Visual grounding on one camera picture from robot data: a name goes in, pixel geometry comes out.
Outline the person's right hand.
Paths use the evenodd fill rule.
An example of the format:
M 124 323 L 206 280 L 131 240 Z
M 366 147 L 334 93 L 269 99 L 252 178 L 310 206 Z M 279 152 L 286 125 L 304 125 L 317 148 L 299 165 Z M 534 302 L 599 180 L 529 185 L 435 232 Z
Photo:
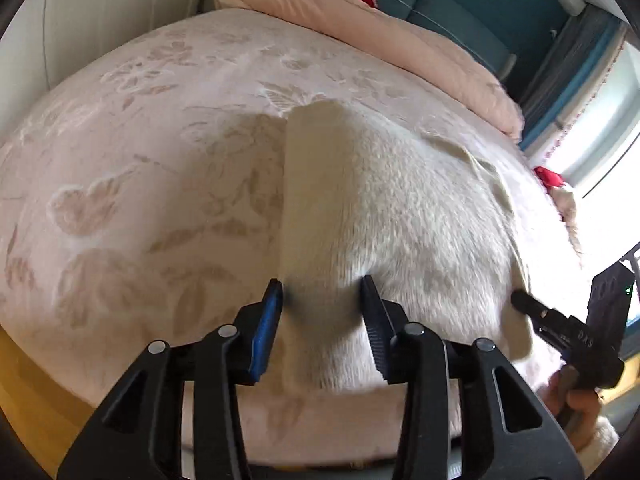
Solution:
M 568 438 L 575 451 L 580 452 L 596 434 L 601 411 L 600 398 L 593 390 L 570 390 L 565 396 L 561 396 L 560 378 L 561 372 L 558 370 L 549 378 L 548 385 L 541 389 L 540 397 L 554 416 L 559 414 L 562 408 L 571 408 L 578 415 L 577 425 L 570 430 Z

